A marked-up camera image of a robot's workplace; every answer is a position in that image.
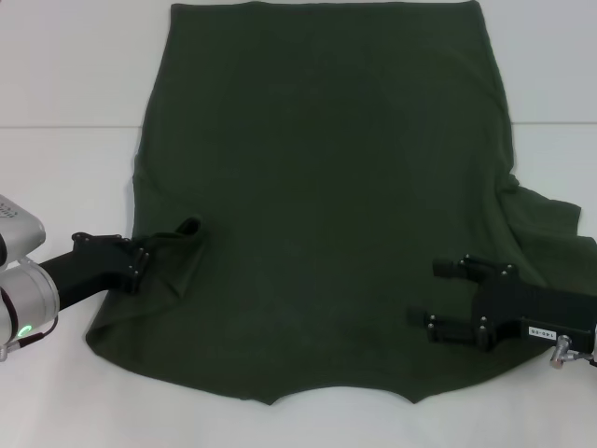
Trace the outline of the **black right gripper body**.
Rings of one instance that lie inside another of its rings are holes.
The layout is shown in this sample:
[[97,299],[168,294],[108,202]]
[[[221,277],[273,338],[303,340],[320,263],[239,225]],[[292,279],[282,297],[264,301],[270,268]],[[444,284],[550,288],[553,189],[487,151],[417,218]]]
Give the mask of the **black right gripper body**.
[[594,296],[528,284],[514,271],[488,270],[472,280],[479,285],[471,302],[471,324],[480,349],[492,350],[506,339],[556,345],[565,336],[570,350],[594,351]]

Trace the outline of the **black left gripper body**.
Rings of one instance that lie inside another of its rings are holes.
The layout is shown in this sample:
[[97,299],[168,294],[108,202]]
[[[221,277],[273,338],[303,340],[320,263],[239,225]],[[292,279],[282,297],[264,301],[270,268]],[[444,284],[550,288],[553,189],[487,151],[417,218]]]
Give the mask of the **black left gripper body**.
[[57,288],[62,309],[107,290],[130,293],[130,267],[118,251],[117,235],[94,236],[84,232],[72,236],[73,249],[40,264]]

